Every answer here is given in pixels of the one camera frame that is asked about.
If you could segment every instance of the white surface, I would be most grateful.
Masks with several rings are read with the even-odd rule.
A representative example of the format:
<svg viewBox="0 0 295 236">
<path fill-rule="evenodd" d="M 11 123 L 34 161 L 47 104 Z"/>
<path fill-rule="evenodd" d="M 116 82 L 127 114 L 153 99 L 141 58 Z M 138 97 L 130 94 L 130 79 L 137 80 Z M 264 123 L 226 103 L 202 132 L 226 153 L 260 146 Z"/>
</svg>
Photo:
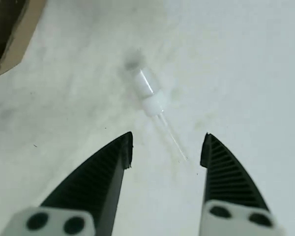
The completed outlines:
<svg viewBox="0 0 295 236">
<path fill-rule="evenodd" d="M 189 163 L 122 86 L 132 48 L 171 99 Z M 295 236 L 295 0 L 48 1 L 24 60 L 0 77 L 0 232 L 129 130 L 113 235 L 197 235 L 211 132 Z"/>
</svg>

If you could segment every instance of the cardboard box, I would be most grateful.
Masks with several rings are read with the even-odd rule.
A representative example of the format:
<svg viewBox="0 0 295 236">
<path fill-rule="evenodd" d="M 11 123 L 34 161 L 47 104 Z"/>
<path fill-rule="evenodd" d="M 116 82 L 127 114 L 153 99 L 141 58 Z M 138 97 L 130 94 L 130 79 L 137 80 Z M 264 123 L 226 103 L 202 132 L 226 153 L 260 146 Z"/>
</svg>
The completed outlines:
<svg viewBox="0 0 295 236">
<path fill-rule="evenodd" d="M 0 75 L 21 62 L 46 0 L 0 0 Z"/>
</svg>

